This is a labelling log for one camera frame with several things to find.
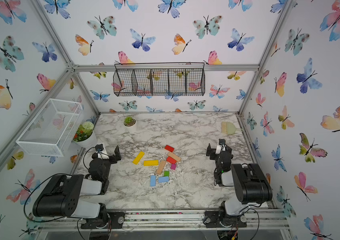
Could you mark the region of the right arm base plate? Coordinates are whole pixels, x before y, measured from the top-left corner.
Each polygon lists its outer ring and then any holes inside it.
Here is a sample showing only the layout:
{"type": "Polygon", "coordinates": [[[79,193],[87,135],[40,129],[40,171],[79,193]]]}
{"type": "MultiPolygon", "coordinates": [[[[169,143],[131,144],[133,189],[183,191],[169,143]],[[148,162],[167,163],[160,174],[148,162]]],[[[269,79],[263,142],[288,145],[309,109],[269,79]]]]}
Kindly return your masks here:
{"type": "Polygon", "coordinates": [[[207,228],[246,228],[247,223],[244,217],[244,215],[229,216],[220,211],[205,211],[203,224],[207,228]]]}

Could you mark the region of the yellow block long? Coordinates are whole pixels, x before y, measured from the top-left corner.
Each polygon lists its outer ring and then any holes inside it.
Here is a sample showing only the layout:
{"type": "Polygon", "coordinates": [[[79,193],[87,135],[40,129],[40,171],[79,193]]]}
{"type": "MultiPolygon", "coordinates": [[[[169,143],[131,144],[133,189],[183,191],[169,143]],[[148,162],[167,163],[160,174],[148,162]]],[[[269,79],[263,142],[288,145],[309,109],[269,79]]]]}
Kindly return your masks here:
{"type": "Polygon", "coordinates": [[[158,160],[150,160],[150,161],[144,161],[144,166],[148,167],[148,166],[158,166],[159,165],[159,161],[158,160]]]}
{"type": "Polygon", "coordinates": [[[144,157],[145,153],[144,152],[140,152],[135,159],[133,160],[133,164],[137,165],[141,159],[144,157]]]}

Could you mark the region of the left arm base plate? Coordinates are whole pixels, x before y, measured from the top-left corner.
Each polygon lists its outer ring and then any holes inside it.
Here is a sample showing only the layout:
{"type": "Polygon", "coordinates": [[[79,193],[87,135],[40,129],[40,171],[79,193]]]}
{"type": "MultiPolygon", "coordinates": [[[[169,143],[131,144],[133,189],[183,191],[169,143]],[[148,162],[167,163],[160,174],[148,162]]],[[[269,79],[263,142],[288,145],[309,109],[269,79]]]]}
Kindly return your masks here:
{"type": "Polygon", "coordinates": [[[82,230],[122,229],[125,216],[125,212],[103,211],[94,219],[85,219],[85,222],[81,224],[80,228],[82,230]]]}

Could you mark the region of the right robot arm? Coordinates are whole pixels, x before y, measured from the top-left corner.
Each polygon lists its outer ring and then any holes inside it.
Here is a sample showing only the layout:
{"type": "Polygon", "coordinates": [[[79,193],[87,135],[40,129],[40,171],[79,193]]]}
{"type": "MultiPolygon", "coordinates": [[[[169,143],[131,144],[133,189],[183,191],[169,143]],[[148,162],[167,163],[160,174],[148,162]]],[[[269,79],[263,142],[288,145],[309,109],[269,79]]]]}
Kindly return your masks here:
{"type": "Polygon", "coordinates": [[[258,164],[233,164],[232,148],[224,139],[214,149],[207,147],[206,156],[215,161],[214,185],[234,187],[235,196],[223,201],[217,211],[206,211],[207,228],[246,227],[245,211],[259,208],[272,200],[272,189],[258,164]]]}

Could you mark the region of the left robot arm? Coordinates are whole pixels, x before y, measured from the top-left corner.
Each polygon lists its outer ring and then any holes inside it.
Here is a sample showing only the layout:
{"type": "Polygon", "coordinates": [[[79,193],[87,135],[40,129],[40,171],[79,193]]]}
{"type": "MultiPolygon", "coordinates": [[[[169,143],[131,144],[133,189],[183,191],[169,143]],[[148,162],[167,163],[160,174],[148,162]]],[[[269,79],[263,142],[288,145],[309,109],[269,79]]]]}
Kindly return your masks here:
{"type": "Polygon", "coordinates": [[[108,155],[102,145],[95,147],[89,164],[88,174],[53,175],[33,205],[35,217],[54,220],[67,218],[83,219],[83,229],[121,229],[125,220],[124,212],[111,212],[105,204],[81,200],[81,196],[98,196],[106,193],[112,164],[121,160],[119,147],[108,155]]]}

